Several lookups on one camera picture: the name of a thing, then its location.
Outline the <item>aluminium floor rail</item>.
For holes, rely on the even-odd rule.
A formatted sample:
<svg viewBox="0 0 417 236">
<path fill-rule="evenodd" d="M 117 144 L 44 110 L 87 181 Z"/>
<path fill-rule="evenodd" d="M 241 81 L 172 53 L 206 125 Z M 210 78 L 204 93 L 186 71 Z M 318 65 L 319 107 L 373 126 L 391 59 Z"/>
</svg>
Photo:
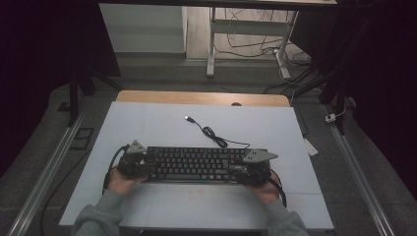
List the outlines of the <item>aluminium floor rail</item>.
<svg viewBox="0 0 417 236">
<path fill-rule="evenodd" d="M 85 116 L 82 109 L 66 128 L 6 236 L 25 236 Z"/>
<path fill-rule="evenodd" d="M 354 154 L 349 142 L 342 135 L 335 125 L 335 121 L 330 121 L 330 114 L 327 114 L 327 109 L 322 105 L 322 110 L 325 115 L 325 122 L 330 126 L 331 132 L 335 138 L 337 145 L 346 161 L 350 173 L 361 193 L 362 199 L 368 207 L 369 213 L 372 216 L 375 225 L 381 236 L 395 236 L 394 230 L 387 218 L 379 199 L 372 190 L 364 171 L 362 170 L 356 155 Z"/>
</svg>

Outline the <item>white paper tag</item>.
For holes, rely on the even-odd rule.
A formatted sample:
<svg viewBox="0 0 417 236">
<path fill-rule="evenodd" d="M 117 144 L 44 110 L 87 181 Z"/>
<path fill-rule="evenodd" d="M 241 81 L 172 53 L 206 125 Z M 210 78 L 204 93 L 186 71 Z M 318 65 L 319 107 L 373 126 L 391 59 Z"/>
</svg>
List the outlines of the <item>white paper tag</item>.
<svg viewBox="0 0 417 236">
<path fill-rule="evenodd" d="M 319 153 L 317 149 L 307 139 L 304 139 L 304 143 L 307 148 L 307 152 L 310 156 L 314 156 Z"/>
</svg>

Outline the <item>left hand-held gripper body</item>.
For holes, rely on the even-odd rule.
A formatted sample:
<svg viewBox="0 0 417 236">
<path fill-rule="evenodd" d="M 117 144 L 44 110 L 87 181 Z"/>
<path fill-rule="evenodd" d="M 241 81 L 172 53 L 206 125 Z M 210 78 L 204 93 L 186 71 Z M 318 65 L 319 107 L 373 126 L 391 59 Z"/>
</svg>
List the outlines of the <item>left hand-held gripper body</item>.
<svg viewBox="0 0 417 236">
<path fill-rule="evenodd" d="M 147 149 L 138 141 L 133 141 L 119 160 L 118 171 L 129 178 L 145 175 L 144 168 Z"/>
</svg>

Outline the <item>black metal stand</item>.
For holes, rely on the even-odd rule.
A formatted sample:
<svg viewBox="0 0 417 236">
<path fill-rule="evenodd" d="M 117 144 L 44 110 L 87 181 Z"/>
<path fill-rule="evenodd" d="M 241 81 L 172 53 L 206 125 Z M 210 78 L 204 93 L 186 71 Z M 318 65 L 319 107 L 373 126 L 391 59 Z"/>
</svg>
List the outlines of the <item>black metal stand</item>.
<svg viewBox="0 0 417 236">
<path fill-rule="evenodd" d="M 303 18 L 297 21 L 291 36 L 293 42 L 312 57 L 313 67 L 321 75 L 318 80 L 301 88 L 296 94 L 303 94 L 324 85 L 319 102 L 330 104 L 335 100 L 335 126 L 341 134 L 344 134 L 346 83 L 364 30 L 358 24 L 338 24 L 336 21 Z"/>
<path fill-rule="evenodd" d="M 69 88 L 70 88 L 70 119 L 68 126 L 72 127 L 76 119 L 79 116 L 79 95 L 78 89 L 81 89 L 84 95 L 93 96 L 95 94 L 95 86 L 92 79 L 97 78 L 105 84 L 111 86 L 117 91 L 121 91 L 124 88 L 117 84 L 114 80 L 99 73 L 96 69 L 91 66 L 75 66 L 70 77 Z"/>
</svg>

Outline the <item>person's left hand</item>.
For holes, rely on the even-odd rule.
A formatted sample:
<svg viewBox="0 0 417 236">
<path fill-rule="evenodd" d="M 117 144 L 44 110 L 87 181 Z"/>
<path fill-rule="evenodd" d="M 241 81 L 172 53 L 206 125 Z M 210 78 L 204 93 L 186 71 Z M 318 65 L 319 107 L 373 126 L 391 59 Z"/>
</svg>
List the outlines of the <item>person's left hand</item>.
<svg viewBox="0 0 417 236">
<path fill-rule="evenodd" d="M 138 178 L 130 179 L 121 174 L 117 168 L 114 168 L 110 171 L 107 189 L 120 195 L 126 196 L 130 193 L 131 189 L 136 184 L 142 183 L 147 179 L 147 176 L 139 176 Z"/>
</svg>

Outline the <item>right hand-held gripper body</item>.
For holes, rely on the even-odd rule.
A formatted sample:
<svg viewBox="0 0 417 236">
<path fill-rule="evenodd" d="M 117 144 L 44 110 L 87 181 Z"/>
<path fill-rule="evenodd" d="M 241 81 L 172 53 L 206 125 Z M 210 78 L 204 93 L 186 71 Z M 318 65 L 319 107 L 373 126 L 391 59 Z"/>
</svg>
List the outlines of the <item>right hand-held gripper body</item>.
<svg viewBox="0 0 417 236">
<path fill-rule="evenodd" d="M 263 149 L 252 149 L 243 158 L 241 183 L 249 186 L 263 185 L 270 177 L 269 162 L 278 155 Z"/>
</svg>

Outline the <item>black keyboard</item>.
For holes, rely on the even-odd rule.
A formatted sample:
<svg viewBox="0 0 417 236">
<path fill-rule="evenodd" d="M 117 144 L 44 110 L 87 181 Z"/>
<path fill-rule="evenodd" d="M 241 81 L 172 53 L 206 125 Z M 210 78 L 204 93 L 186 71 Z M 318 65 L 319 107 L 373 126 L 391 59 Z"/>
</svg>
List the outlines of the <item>black keyboard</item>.
<svg viewBox="0 0 417 236">
<path fill-rule="evenodd" d="M 150 147 L 146 158 L 155 160 L 152 182 L 238 184 L 228 172 L 242 165 L 250 148 Z"/>
</svg>

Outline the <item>white cabinet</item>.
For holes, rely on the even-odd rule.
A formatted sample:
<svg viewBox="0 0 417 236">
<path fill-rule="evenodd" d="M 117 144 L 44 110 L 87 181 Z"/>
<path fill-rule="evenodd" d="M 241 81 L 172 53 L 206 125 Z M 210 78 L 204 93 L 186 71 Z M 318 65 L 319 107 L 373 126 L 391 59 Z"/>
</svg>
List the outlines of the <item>white cabinet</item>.
<svg viewBox="0 0 417 236">
<path fill-rule="evenodd" d="M 99 8 L 116 52 L 186 52 L 186 7 L 100 3 Z"/>
</svg>

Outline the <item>white-framed desk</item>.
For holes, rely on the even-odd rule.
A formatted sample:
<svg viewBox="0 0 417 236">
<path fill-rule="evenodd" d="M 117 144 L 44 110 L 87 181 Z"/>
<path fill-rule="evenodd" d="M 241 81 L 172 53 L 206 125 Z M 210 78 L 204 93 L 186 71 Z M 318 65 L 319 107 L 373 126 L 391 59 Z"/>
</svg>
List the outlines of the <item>white-framed desk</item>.
<svg viewBox="0 0 417 236">
<path fill-rule="evenodd" d="M 337 0 L 96 0 L 98 6 L 104 4 L 178 6 L 207 8 L 209 14 L 209 45 L 207 75 L 214 73 L 214 40 L 218 34 L 273 35 L 282 38 L 285 47 L 294 26 L 297 14 L 301 11 L 330 11 L 337 7 Z M 286 22 L 239 21 L 219 19 L 219 8 L 287 10 L 290 17 Z"/>
</svg>

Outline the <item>person's right hand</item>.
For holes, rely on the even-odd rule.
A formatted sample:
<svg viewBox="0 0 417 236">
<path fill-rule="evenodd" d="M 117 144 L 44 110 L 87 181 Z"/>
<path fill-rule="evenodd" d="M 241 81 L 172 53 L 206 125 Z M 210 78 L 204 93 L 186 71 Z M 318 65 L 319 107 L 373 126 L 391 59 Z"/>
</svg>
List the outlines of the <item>person's right hand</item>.
<svg viewBox="0 0 417 236">
<path fill-rule="evenodd" d="M 245 185 L 245 188 L 251 191 L 264 206 L 280 199 L 279 191 L 269 181 L 266 181 L 263 185 L 257 187 Z"/>
</svg>

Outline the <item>white table mat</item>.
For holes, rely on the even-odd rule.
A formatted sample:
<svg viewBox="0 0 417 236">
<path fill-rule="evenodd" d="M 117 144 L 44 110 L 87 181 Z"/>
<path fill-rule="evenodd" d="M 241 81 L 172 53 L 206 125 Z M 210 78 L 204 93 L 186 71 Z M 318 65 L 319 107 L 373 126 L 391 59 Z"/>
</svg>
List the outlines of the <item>white table mat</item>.
<svg viewBox="0 0 417 236">
<path fill-rule="evenodd" d="M 60 220 L 73 225 L 82 208 L 101 197 L 103 178 L 115 151 L 132 141 L 145 147 L 214 147 L 203 126 L 235 148 L 265 148 L 278 174 L 287 208 L 309 229 L 331 229 L 328 208 L 290 107 L 114 102 Z M 141 229 L 264 230 L 258 199 L 241 185 L 144 183 L 122 205 L 123 225 Z"/>
</svg>

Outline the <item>dark curtain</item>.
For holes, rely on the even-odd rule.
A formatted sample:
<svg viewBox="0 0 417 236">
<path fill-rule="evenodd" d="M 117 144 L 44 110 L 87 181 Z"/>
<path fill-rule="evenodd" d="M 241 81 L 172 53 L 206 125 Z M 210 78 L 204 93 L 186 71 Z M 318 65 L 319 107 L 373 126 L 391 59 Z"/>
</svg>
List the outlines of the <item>dark curtain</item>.
<svg viewBox="0 0 417 236">
<path fill-rule="evenodd" d="M 99 0 L 0 0 L 0 176 L 77 70 L 120 75 Z"/>
<path fill-rule="evenodd" d="M 299 13 L 291 41 L 327 85 L 320 101 L 354 100 L 354 118 L 417 200 L 417 0 L 336 0 Z"/>
</svg>

